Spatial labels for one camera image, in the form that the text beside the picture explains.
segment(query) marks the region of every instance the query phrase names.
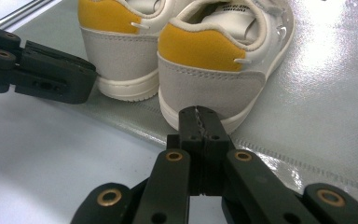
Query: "shoe sole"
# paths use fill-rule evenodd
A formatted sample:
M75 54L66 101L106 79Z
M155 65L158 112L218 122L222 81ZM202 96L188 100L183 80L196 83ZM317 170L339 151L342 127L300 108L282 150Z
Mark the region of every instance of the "shoe sole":
M282 63L284 56L286 55L287 50L289 49L289 46L293 41L293 36L295 35L295 29L296 29L296 22L294 21L293 31L290 34L289 40L287 41L287 43L283 47L283 49L278 53L277 57L274 59L271 66L269 67L269 69L267 71L267 77L269 77L278 68L278 66ZM258 93L257 96L254 98L254 100L252 100L252 102L250 104L248 104L245 107L245 109L243 109L239 114L237 114L233 117L230 117L228 119L220 120L223 124L223 127L226 130L226 133L233 133L243 123L243 121L248 116L249 112L251 111L252 107L254 106L255 101L259 94L260 93ZM178 130L178 128L179 128L178 112L173 110L170 106L167 105L167 103L164 101L164 97L162 96L161 91L158 93L158 99L159 99L159 105L161 108L162 116L167 120L167 122L175 130Z
M158 69L134 80L114 81L98 77L100 92L110 98L121 101L142 101L158 92Z

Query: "sneaker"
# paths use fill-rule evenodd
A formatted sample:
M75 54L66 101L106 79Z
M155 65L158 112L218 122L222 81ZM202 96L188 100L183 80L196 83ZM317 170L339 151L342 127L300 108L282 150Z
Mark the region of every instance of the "sneaker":
M284 0L199 0L170 20L158 42L164 118L178 129L178 112L214 110L228 133L243 122L294 33Z
M158 91L158 35L192 0L78 0L78 19L98 87L140 101Z

